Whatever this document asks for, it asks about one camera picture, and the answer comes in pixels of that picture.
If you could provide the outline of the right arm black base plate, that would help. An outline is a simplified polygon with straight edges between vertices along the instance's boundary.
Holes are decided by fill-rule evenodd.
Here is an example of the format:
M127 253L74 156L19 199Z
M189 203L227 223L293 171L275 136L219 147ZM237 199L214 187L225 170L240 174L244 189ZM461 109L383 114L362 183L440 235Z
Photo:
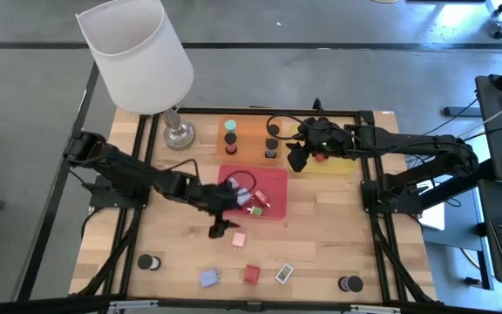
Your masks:
M422 204L417 188L402 188L398 192L378 193L376 181L362 181L363 209L375 214L421 214Z

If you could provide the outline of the black front crossbar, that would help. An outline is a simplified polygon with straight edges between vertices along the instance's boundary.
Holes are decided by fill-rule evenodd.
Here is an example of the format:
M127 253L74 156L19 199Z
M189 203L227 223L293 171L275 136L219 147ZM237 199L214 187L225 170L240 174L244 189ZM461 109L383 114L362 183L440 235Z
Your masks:
M87 314L98 311L119 312L146 308L223 309L261 313L264 311L337 311L360 314L502 314L488 311L432 303L389 301L381 304L308 303L275 301L229 301L204 299L158 298L128 299L121 294L22 300L0 303L0 314Z

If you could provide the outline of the black aluminium table frame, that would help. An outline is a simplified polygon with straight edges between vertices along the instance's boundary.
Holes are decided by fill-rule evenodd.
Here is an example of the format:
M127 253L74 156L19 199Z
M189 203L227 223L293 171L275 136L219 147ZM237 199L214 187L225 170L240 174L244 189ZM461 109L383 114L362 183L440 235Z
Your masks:
M266 133L266 120L273 113L260 108L215 108L220 113L181 114L197 129L197 139L186 151L173 151L163 139L165 124L159 118L151 163L170 167L195 158L203 183L217 182L221 165L238 164L217 157L220 123L243 119L259 123ZM288 171L287 215L280 221L229 216L241 229L229 229L221 239L207 237L213 217L188 205L168 201L151 192L142 210L134 245L133 266L126 295L129 298L221 300L246 302L366 303L383 302L370 217L363 210L360 181L361 161L346 174L293 173L284 156L265 167ZM110 255L118 210L103 209L88 223L81 243L69 292L79 292L96 275ZM423 292L437 299L420 225L407 215L393 215L399 257ZM234 232L246 235L245 245L236 249ZM141 270L141 254L158 256L163 264L156 271ZM285 284L275 280L284 263L294 268ZM244 282L246 267L260 268L257 284ZM200 286L200 274L216 270L219 283ZM337 287L342 276L359 276L360 292L343 292Z

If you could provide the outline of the red translucent plastic bin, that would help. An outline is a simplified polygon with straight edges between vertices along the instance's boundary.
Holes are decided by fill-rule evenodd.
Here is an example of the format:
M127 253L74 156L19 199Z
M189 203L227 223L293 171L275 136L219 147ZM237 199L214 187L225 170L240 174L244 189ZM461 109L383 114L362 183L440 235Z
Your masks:
M223 164L218 173L218 182L230 177L235 178L242 188L247 188L253 195L252 199L239 209L229 210L225 217L246 217L270 221L280 221L286 217L288 197L288 173L281 168L250 167L235 164ZM270 208L263 208L254 198L254 191L261 190L269 198ZM249 214L247 208L252 206L263 209L262 216Z

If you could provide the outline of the yellow translucent plastic bin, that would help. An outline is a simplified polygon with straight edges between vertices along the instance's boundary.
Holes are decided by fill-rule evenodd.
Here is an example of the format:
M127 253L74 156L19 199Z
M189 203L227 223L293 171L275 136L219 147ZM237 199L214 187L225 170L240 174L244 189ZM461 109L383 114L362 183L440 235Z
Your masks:
M283 122L282 123L282 135L291 136L297 133L297 122ZM288 171L294 172L289 164L287 155L289 150L287 147L283 147L283 163L284 167ZM301 173L311 173L311 174L351 174L358 169L358 163L354 160L345 160L336 157L328 157L326 159L317 159L313 154L311 154L307 159L307 164L301 171Z

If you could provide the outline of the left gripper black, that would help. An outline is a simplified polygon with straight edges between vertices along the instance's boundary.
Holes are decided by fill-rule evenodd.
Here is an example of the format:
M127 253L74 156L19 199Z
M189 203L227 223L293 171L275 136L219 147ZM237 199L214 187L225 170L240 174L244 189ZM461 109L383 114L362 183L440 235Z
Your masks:
M210 215L222 215L223 212L239 209L238 190L229 182L221 184L207 184L200 187L197 198L197 209L205 211ZM239 228L235 222L228 222L221 216L215 216L214 223L209 227L208 237L210 239L221 238L227 228Z

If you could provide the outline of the red plug adapter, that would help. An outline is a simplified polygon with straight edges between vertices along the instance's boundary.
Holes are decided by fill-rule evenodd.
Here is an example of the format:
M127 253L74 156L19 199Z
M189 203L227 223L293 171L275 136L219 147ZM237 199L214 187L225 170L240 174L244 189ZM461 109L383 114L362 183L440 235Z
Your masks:
M260 267L252 264L247 264L244 269L243 282L251 285L258 284L260 272L261 272Z

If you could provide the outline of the black workstation desk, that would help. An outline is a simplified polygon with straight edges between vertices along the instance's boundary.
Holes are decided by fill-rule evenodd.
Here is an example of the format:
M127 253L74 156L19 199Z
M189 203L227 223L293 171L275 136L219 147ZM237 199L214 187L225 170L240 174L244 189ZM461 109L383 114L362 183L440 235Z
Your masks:
M487 138L490 158L479 163L478 170L469 176L451 178L424 194L441 201L477 188L484 221L480 228L488 240L495 277L502 283L499 274L499 251L492 239L491 220L502 219L502 75L478 76L475 79L476 94Z

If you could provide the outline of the silver table lamp white shade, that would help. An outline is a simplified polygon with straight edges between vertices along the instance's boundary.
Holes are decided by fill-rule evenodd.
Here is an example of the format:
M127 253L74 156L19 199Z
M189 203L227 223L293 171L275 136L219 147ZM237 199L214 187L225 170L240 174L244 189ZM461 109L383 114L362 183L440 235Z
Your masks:
M162 2L111 0L76 18L113 103L130 113L162 113L167 146L188 149L195 128L174 108L191 90L194 70Z

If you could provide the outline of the black hourglass purple sand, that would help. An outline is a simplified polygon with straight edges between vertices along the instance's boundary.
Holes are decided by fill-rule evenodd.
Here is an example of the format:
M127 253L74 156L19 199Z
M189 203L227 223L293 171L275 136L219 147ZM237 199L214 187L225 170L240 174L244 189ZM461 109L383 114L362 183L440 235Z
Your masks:
M338 279L337 284L344 292L360 292L363 289L363 280L358 276L343 276Z

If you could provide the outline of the orange translucent plastic bin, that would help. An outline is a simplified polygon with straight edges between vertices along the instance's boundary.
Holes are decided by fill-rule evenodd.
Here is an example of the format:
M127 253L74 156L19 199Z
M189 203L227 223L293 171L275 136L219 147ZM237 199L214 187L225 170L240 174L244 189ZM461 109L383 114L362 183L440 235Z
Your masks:
M225 122L228 120L236 124L236 151L233 154L226 152L227 143L224 140L227 134ZM282 145L275 149L275 157L266 156L267 139L270 138L267 120L267 115L221 115L218 119L216 156L226 163L279 167L282 164Z

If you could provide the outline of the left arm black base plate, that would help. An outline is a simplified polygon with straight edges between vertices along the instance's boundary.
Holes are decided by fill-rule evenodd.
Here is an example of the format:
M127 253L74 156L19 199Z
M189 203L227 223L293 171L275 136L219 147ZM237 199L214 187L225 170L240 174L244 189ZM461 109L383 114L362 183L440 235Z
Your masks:
M94 208L144 208L149 199L150 188L139 184L114 183L101 174L94 183L87 184Z

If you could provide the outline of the black hourglass white sand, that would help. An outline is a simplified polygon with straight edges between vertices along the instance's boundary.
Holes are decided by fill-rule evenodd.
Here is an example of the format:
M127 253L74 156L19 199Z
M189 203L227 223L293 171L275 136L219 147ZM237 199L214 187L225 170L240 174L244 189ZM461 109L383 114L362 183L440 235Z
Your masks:
M157 256L143 254L139 257L137 265L141 270L158 270L161 266L161 260Z

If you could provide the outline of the white rectangular desk clock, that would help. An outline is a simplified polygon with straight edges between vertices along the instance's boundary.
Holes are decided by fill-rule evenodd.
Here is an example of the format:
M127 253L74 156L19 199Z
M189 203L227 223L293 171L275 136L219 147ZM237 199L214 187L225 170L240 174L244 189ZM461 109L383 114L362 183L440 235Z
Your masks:
M280 284L285 284L293 272L294 268L291 265L284 263L275 275L275 280Z

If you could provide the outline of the white sheet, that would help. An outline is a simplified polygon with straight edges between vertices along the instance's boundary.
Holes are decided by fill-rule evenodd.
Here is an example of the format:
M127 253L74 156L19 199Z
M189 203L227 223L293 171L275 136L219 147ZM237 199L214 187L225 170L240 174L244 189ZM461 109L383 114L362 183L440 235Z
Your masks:
M425 227L443 231L445 229L444 210L445 203L441 202L431 208L425 209L417 216L417 220Z

